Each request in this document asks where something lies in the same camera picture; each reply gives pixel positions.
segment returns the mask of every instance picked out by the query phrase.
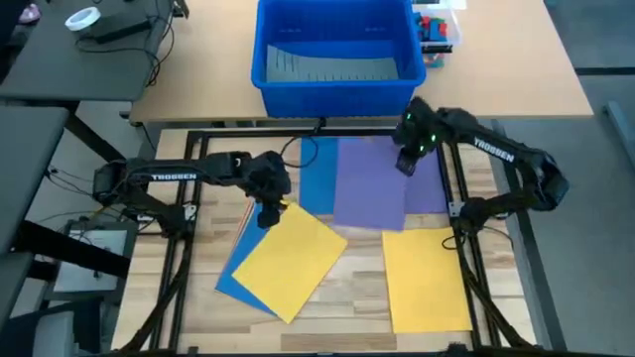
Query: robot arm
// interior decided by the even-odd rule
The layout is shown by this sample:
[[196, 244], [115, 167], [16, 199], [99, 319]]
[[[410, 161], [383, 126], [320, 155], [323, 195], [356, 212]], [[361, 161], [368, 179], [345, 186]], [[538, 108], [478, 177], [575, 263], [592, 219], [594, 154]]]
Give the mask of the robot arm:
[[460, 229], [466, 232], [482, 229], [492, 216], [529, 208], [553, 210], [569, 190], [569, 182], [549, 154], [496, 134], [462, 109], [442, 108], [435, 112], [416, 97], [404, 113], [393, 140], [403, 146], [397, 169], [407, 176], [414, 173], [418, 159], [443, 142], [470, 144], [516, 168], [522, 178], [521, 190], [490, 199], [469, 198], [456, 208], [459, 212], [454, 214], [458, 215]]
[[166, 204], [144, 189], [150, 181], [203, 181], [208, 184], [236, 185], [262, 203], [258, 225], [268, 228], [280, 220], [283, 194], [291, 192], [289, 174], [282, 157], [266, 152], [255, 158], [245, 152], [210, 154], [200, 160], [132, 159], [112, 162], [97, 170], [93, 197], [103, 205], [123, 203], [126, 207], [155, 218], [165, 236], [182, 238], [191, 233], [191, 219], [183, 206]]

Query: light wood surface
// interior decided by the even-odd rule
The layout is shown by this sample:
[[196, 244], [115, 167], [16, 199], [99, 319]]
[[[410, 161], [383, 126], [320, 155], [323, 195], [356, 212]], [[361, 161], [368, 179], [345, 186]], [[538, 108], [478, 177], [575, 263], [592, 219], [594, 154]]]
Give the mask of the light wood surface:
[[[181, 159], [187, 130], [166, 130], [158, 158]], [[289, 138], [213, 139], [209, 152], [248, 151], [258, 155], [279, 151]], [[297, 162], [300, 148], [292, 145], [285, 156]], [[496, 185], [486, 155], [461, 148], [470, 194], [492, 196]], [[297, 199], [299, 172], [288, 169], [293, 183], [289, 199]], [[149, 192], [173, 202], [176, 185], [152, 183]], [[381, 234], [357, 228], [334, 227], [349, 244], [329, 271], [296, 320], [287, 325], [280, 319], [247, 306], [214, 290], [219, 273], [232, 250], [240, 222], [248, 206], [236, 187], [204, 185], [198, 214], [193, 261], [183, 320], [180, 350], [191, 345], [201, 353], [302, 352], [302, 351], [439, 351], [450, 342], [470, 344], [468, 332], [393, 334]], [[332, 216], [321, 216], [329, 222]], [[505, 230], [500, 222], [491, 226]], [[409, 215], [407, 228], [445, 227], [444, 214]], [[530, 341], [533, 329], [523, 298], [511, 246], [503, 236], [480, 234], [489, 285], [495, 302], [510, 322]], [[113, 348], [125, 344], [154, 306], [166, 251], [166, 240], [158, 236], [137, 239], [121, 304]], [[166, 314], [164, 345], [172, 314]], [[481, 331], [485, 327], [480, 321]]]
[[[265, 119], [251, 83], [257, 0], [190, 0], [188, 20], [155, 86], [134, 103], [137, 122]], [[457, 10], [462, 44], [416, 95], [481, 118], [592, 115], [542, 0], [469, 0]], [[170, 39], [162, 44], [162, 53]]]

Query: blue bin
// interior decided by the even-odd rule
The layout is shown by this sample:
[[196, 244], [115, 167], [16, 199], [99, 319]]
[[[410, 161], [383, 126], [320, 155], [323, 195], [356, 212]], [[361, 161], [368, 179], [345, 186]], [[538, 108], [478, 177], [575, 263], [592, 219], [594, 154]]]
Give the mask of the blue bin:
[[[267, 63], [272, 49], [278, 51], [276, 63]], [[335, 68], [328, 69], [333, 74], [321, 69], [315, 77], [302, 73], [293, 81], [268, 80], [268, 65], [293, 71], [296, 59], [328, 59]], [[338, 59], [388, 59], [396, 70], [385, 80], [351, 77], [340, 73], [344, 69], [337, 68]], [[260, 0], [251, 79], [271, 117], [401, 115], [426, 79], [412, 1]]]

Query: tape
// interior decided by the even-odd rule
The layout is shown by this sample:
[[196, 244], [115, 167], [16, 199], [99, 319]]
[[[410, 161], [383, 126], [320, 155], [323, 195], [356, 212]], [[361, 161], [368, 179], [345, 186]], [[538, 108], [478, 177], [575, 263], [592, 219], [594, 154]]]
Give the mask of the tape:
[[93, 6], [70, 15], [64, 24], [71, 31], [80, 31], [94, 24], [100, 17], [99, 9]]

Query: floor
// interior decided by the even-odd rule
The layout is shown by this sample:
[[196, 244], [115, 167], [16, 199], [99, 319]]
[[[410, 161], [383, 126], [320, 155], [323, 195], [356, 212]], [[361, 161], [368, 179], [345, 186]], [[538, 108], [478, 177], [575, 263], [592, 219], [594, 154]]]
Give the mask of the floor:
[[[554, 22], [575, 66], [634, 65], [635, 25], [632, 0], [550, 0]], [[590, 121], [518, 121], [504, 123], [510, 137], [552, 153], [571, 181], [571, 192], [553, 213], [532, 213], [567, 344], [570, 350], [635, 355], [635, 172], [615, 130], [601, 114], [616, 100], [635, 120], [635, 77], [580, 79], [596, 113]], [[82, 103], [79, 116], [128, 157], [150, 158], [143, 132], [118, 117], [126, 103]], [[160, 129], [149, 128], [156, 143]], [[64, 133], [52, 165], [90, 179], [103, 161]], [[88, 189], [87, 182], [73, 182]], [[69, 211], [92, 211], [88, 197], [44, 181], [29, 212], [42, 220]], [[42, 224], [58, 228], [70, 216]], [[38, 303], [41, 286], [29, 281], [14, 314]]]

